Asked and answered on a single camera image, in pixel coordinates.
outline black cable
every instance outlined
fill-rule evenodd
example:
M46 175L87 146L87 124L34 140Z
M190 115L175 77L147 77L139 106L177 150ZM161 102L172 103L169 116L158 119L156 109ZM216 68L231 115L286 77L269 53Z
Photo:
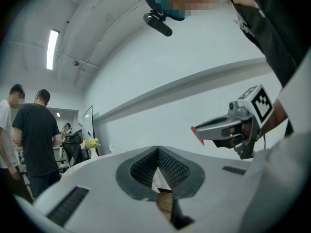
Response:
M266 134L263 135L264 149L266 149Z

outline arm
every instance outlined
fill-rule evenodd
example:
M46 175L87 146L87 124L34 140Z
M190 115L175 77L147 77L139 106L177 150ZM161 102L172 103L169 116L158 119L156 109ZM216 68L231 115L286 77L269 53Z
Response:
M23 147L19 147L18 149L15 149L16 152L24 151Z
M278 125L280 125L287 119L287 115L279 100L276 100L273 106L274 111L272 115L269 117L268 121L262 127L261 135L268 133L269 131L276 128Z
M23 132L18 129L18 128L14 128L14 133L13 133L13 141L19 146L22 147L22 142L21 142L21 136L22 136Z
M2 140L2 127L0 127L0 156L2 157L6 166L8 167L9 172L12 175L12 178L14 180L19 180L18 171L16 170L15 166L12 166L12 163L9 161L9 159L6 155L6 152L4 150L3 140Z
M64 129L62 129L62 131L60 132L60 135L62 137L62 140L65 141L66 140L66 132L64 131Z
M60 145L63 142L63 139L60 134L53 136L53 147Z
M3 141L2 141L2 128L0 127L0 155L6 164L7 167L11 166L11 162L8 159L8 156L6 155L6 152L4 151Z

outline robotic arm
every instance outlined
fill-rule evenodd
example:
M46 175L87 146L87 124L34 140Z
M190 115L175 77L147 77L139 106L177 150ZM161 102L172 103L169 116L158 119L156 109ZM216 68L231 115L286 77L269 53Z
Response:
M229 103L228 114L191 127L204 145L204 140L212 140L215 145L234 148L240 158L254 157L254 145L261 135L261 129L273 112L273 104L262 85L253 86L236 101ZM242 124L250 124L250 134L242 134Z

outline fluorescent light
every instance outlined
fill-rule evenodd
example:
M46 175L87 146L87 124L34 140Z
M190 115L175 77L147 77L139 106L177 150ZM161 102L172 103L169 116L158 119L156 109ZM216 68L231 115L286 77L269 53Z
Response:
M49 70L53 70L53 58L58 35L59 31L51 30L47 51L47 69Z

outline white ceiling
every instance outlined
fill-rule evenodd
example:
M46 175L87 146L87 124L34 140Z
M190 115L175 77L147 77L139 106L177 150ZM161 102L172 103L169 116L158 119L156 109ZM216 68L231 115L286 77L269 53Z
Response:
M144 26L142 16L148 10L144 0L32 0L11 28L11 59L30 73L50 72L46 49L49 33L56 29L60 35L53 78L85 88L112 51ZM5 63L5 68L12 63Z
M56 108L47 108L55 118L74 118L77 116L78 111L75 110L65 110L65 109L56 109Z

